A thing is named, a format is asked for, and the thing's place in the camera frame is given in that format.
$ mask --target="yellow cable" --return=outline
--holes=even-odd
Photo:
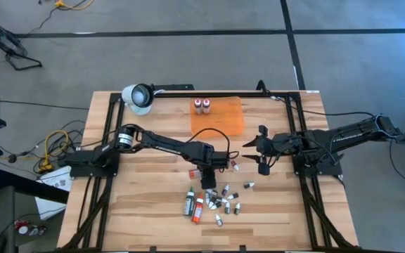
[[[90,4],[93,3],[93,1],[94,0],[90,0],[90,2],[88,4],[86,4],[85,6],[83,6],[83,7],[73,7],[73,6],[69,6],[69,5],[65,4],[62,0],[59,0],[59,1],[56,2],[56,7],[62,7],[63,6],[63,7],[67,7],[67,8],[70,8],[72,10],[75,10],[75,11],[80,11],[80,10],[84,10],[85,8],[89,7]]]
[[[63,130],[55,130],[55,131],[51,132],[45,138],[45,156],[40,157],[40,159],[44,158],[44,162],[43,162],[44,167],[46,167],[48,165],[51,165],[49,163],[49,160],[48,160],[49,155],[56,155],[56,154],[58,154],[60,152],[65,152],[68,149],[69,145],[67,144],[67,145],[64,145],[63,147],[60,147],[60,148],[54,150],[53,152],[51,152],[51,154],[48,154],[48,141],[49,141],[50,137],[52,137],[53,135],[55,135],[57,133],[62,133],[63,135],[65,135],[65,142],[66,143],[68,143],[68,141],[70,140],[70,137],[68,136],[68,133],[66,131],[63,131]],[[0,159],[1,160],[8,160],[8,157],[0,157]],[[19,157],[19,158],[17,158],[17,160],[37,160],[37,159],[38,159],[38,157]]]

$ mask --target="black tripod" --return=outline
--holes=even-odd
[[[28,70],[33,67],[43,67],[39,60],[35,60],[27,57],[27,50],[21,44],[21,41],[15,37],[15,35],[0,26],[0,49],[6,52],[6,61],[10,63],[14,70]],[[37,64],[27,67],[17,67],[12,61],[13,58],[26,59]]]

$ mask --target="concrete floor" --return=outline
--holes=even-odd
[[[288,0],[288,5],[294,29],[405,28],[405,1]],[[27,33],[52,8],[51,2],[0,0],[0,25]],[[284,28],[279,0],[96,0],[85,11],[55,11],[39,32]],[[405,34],[295,39],[306,87],[321,91],[326,112],[381,112],[405,130]],[[16,72],[0,63],[2,99],[86,107],[93,91],[120,90],[139,82],[253,89],[263,79],[270,89],[297,88],[285,35],[25,39],[23,44],[44,68]],[[85,120],[86,113],[4,104],[1,117],[8,123],[1,144],[15,152],[32,147],[70,120]],[[360,119],[328,121],[338,127]],[[394,147],[394,159],[405,175],[405,145]],[[405,251],[405,180],[391,168],[388,143],[348,150],[342,167],[360,245]],[[48,222],[49,236],[20,251],[53,249],[60,223],[60,216]]]

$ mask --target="bottle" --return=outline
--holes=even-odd
[[[210,112],[210,100],[207,98],[202,102],[202,112],[204,112],[204,114],[209,114]]]
[[[226,186],[224,186],[224,189],[223,189],[223,191],[221,192],[221,194],[222,194],[223,196],[226,196],[226,194],[228,193],[228,190],[229,190],[229,184],[227,184]]]
[[[195,210],[193,212],[193,217],[191,217],[191,221],[194,223],[199,223],[201,219],[201,213],[203,212],[203,203],[204,203],[204,195],[203,193],[200,194],[198,199],[196,199]]]
[[[243,187],[244,187],[244,189],[248,189],[249,187],[253,187],[254,185],[255,185],[255,183],[249,182],[249,183],[245,183],[245,184],[243,185]]]
[[[224,212],[227,213],[227,214],[229,214],[231,212],[231,204],[229,204],[229,202],[226,202]]]
[[[203,111],[202,103],[201,103],[201,100],[199,98],[195,99],[195,111],[196,111],[197,115],[201,114],[201,112]]]
[[[236,209],[233,211],[234,214],[239,214],[240,213],[240,203],[237,203]]]
[[[191,187],[190,191],[187,193],[187,197],[186,197],[186,206],[184,209],[184,215],[186,215],[186,216],[192,216],[192,214],[193,214],[193,206],[194,206],[193,198],[194,197],[195,197],[195,193],[193,192],[193,187]]]
[[[215,214],[215,220],[217,221],[218,226],[223,226],[223,221],[221,220],[221,217],[218,214]]]

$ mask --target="orange tray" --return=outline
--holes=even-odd
[[[190,99],[191,133],[196,134],[204,128],[215,128],[227,136],[238,136],[243,133],[245,123],[243,121],[242,103],[239,97],[209,98],[210,113],[197,115],[195,100]],[[198,135],[200,138],[220,136],[215,131],[204,131]]]

